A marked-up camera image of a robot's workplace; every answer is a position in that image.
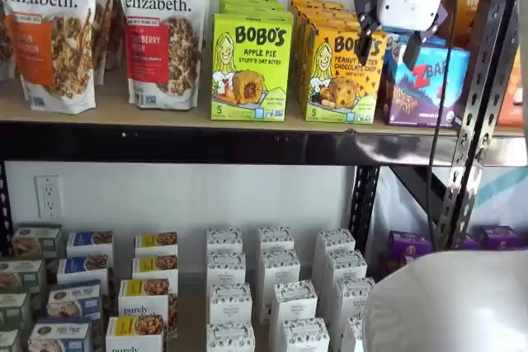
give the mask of white box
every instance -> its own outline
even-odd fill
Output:
[[[366,261],[359,251],[331,251],[327,254],[319,306],[326,323],[330,321],[330,297],[333,285],[339,279],[365,278],[366,266]]]
[[[178,235],[175,232],[142,234],[135,237],[135,256],[177,256]]]
[[[207,325],[207,352],[254,352],[251,323]]]
[[[315,241],[315,253],[313,254],[312,283],[318,296],[321,296],[321,283],[323,282],[324,266],[326,256],[331,251],[348,249],[353,251],[356,241],[350,231],[342,228],[339,230],[322,231],[317,235]]]
[[[299,280],[300,262],[295,251],[264,251],[257,271],[257,315],[261,324],[270,321],[273,286]]]
[[[341,348],[347,320],[351,317],[363,317],[366,300],[374,288],[372,278],[338,280],[332,291],[330,321],[327,323],[332,350]]]
[[[207,230],[207,255],[210,253],[242,253],[242,231],[237,228]]]
[[[146,322],[150,332],[147,333]],[[111,317],[106,332],[106,350],[128,352],[162,352],[163,318],[161,315],[146,317]]]
[[[330,337],[320,317],[284,321],[280,329],[280,352],[328,352]]]
[[[132,279],[168,279],[168,292],[178,294],[178,258],[172,255],[133,259]]]
[[[270,348],[279,350],[277,334],[284,321],[310,319],[315,317],[317,294],[311,280],[301,280],[290,284],[276,284],[271,303]]]
[[[213,285],[244,284],[246,256],[242,253],[211,253],[207,256],[207,290]]]
[[[361,326],[362,320],[359,317],[353,317],[346,321],[345,335],[341,345],[342,352],[363,352],[363,330]]]
[[[248,284],[211,286],[207,310],[208,323],[251,322],[252,298]]]

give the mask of bobo's box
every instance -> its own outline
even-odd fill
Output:
[[[393,44],[392,54],[387,62],[384,87],[379,94],[384,117],[388,124],[393,125],[436,126],[440,112],[447,49],[422,46],[416,65],[411,71],[403,63],[406,48],[405,43]],[[453,125],[468,62],[468,51],[463,49],[451,51],[441,127],[449,128]]]
[[[211,119],[283,121],[293,21],[214,18]]]

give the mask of packaged food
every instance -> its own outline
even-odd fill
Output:
[[[106,350],[162,352],[164,337],[161,315],[111,317],[106,331]]]
[[[105,330],[100,280],[53,286],[49,291],[46,312],[49,317],[55,318],[89,319],[92,324],[92,350],[103,351]]]
[[[300,262],[295,251],[264,251],[257,269],[257,317],[269,323],[274,286],[299,281]]]
[[[3,4],[31,109],[76,115],[95,107],[96,0],[3,0]]]
[[[283,121],[292,21],[214,15],[213,120]]]
[[[205,14],[210,0],[121,0],[130,103],[196,107]]]
[[[178,235],[175,232],[137,235],[135,256],[174,256],[178,254]]]
[[[345,228],[330,231],[321,231],[315,240],[315,253],[313,254],[312,283],[315,291],[320,296],[323,281],[325,257],[331,251],[348,249],[353,251],[356,241],[350,231]]]
[[[27,341],[29,352],[92,352],[89,319],[41,318]]]
[[[251,323],[252,298],[249,284],[211,286],[207,303],[207,323]]]
[[[274,286],[270,317],[270,347],[280,350],[278,335],[284,321],[315,317],[317,294],[310,280]]]

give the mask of white object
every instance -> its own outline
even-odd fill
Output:
[[[299,280],[300,263],[295,251],[265,251],[257,270],[257,315],[261,324],[270,321],[273,286]]]
[[[323,280],[325,257],[331,251],[356,247],[356,241],[350,231],[345,228],[330,231],[321,231],[315,240],[315,253],[313,254],[312,283],[315,291],[321,295],[321,282]]]
[[[208,299],[208,323],[251,322],[252,298],[248,284],[211,286]]]
[[[284,321],[315,317],[317,294],[310,280],[301,280],[290,284],[276,284],[273,289],[270,348],[272,352],[276,352],[280,349],[277,341]]]

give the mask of white cup box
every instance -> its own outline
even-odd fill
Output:
[[[326,256],[331,251],[348,249],[353,251],[356,241],[350,231],[341,228],[338,230],[322,231],[315,241],[313,254],[312,283],[318,296],[321,295]]]
[[[255,334],[251,323],[207,325],[207,352],[254,352]]]
[[[284,321],[315,317],[317,294],[311,280],[274,286],[270,318],[270,348],[279,350],[277,335]]]
[[[211,286],[207,318],[208,323],[251,322],[252,298],[248,284],[229,284]]]
[[[246,256],[242,253],[211,253],[207,256],[207,289],[246,282]]]
[[[207,255],[210,253],[242,253],[242,231],[238,228],[207,230]]]
[[[264,251],[257,272],[257,315],[261,324],[270,321],[273,287],[299,280],[300,262],[295,251]]]
[[[341,348],[347,320],[363,317],[369,293],[374,288],[372,278],[338,280],[333,288],[330,321],[327,323],[332,350]]]

